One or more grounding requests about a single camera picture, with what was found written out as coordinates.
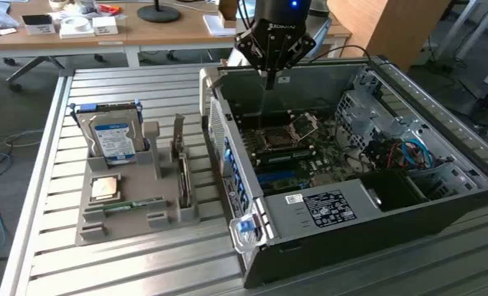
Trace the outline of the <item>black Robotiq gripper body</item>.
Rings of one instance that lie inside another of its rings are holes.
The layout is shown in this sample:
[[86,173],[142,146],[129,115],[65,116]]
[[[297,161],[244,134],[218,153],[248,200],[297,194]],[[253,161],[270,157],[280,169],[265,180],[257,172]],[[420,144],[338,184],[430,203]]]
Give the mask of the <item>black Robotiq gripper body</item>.
[[261,49],[265,51],[269,66],[272,40],[282,34],[301,36],[308,33],[305,21],[309,8],[310,1],[256,2],[250,30]]

